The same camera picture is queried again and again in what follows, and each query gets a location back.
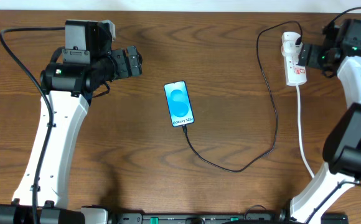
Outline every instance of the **brown wooden surface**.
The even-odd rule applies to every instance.
[[[260,57],[279,112],[272,154],[241,174],[200,161],[181,128],[171,126],[163,84],[185,80],[196,122],[189,137],[208,160],[238,169],[271,146],[274,114],[255,54],[259,31],[297,20],[304,42],[320,44],[321,27],[333,14],[37,12],[0,11],[0,30],[63,26],[66,19],[110,19],[114,47],[137,46],[143,75],[115,81],[93,100],[78,135],[69,182],[69,208],[107,205],[146,213],[243,213],[261,204],[279,210],[310,181],[299,153],[296,90],[285,85],[281,34],[267,32]],[[346,17],[361,19],[361,14]],[[10,48],[39,77],[64,31],[8,34]],[[344,91],[308,70],[301,87],[306,157],[317,172],[322,146],[346,110]],[[40,97],[0,44],[0,203],[10,203],[28,163],[39,122]],[[332,207],[361,223],[361,189]]]

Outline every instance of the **smartphone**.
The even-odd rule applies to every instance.
[[[173,127],[194,123],[186,82],[179,81],[165,84],[164,91],[166,92],[169,116]]]

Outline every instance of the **wooden table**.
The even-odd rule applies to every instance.
[[[114,48],[137,46],[143,75],[115,81],[94,99],[78,135],[69,182],[69,209],[106,205],[145,213],[243,213],[261,204],[279,210],[310,181],[299,153],[296,90],[286,86],[281,34],[261,37],[260,57],[279,112],[276,149],[240,174],[200,161],[181,128],[171,126],[163,84],[185,80],[196,122],[195,148],[208,160],[243,167],[272,144],[274,114],[255,54],[259,31],[297,20],[304,42],[321,44],[333,14],[0,11],[0,30],[63,26],[66,19],[116,25]],[[361,14],[344,18],[361,19]],[[63,31],[8,34],[10,48],[39,77],[65,42]],[[346,111],[338,79],[308,70],[301,87],[306,157],[322,164],[327,135]],[[0,44],[0,203],[10,203],[29,160],[39,122],[40,96]],[[361,223],[361,188],[330,209]]]

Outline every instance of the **green component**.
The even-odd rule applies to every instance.
[[[151,218],[150,218],[150,224],[158,224],[158,218],[156,218],[156,217],[151,217]]]

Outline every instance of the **wooden tabletop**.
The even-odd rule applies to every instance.
[[[255,204],[279,211],[311,179],[299,153],[296,89],[285,84],[280,52],[281,34],[298,28],[289,24],[261,37],[261,62],[279,113],[278,140],[273,153],[242,173],[224,172],[193,154],[182,129],[171,126],[163,85],[186,81],[196,120],[188,128],[192,144],[206,159],[239,169],[268,150],[274,134],[274,113],[256,61],[258,33],[296,20],[303,42],[321,44],[321,28],[334,16],[0,11],[0,30],[109,19],[116,25],[113,48],[135,45],[143,55],[143,75],[113,82],[109,95],[92,101],[75,146],[69,209],[95,204],[145,213],[243,213]],[[64,31],[13,33],[6,39],[38,78],[65,43]],[[307,79],[301,86],[303,141],[317,172],[323,143],[346,103],[337,78],[308,69]],[[35,86],[0,44],[0,203],[11,202],[24,175],[39,112]],[[361,188],[348,191],[330,211],[361,223]]]

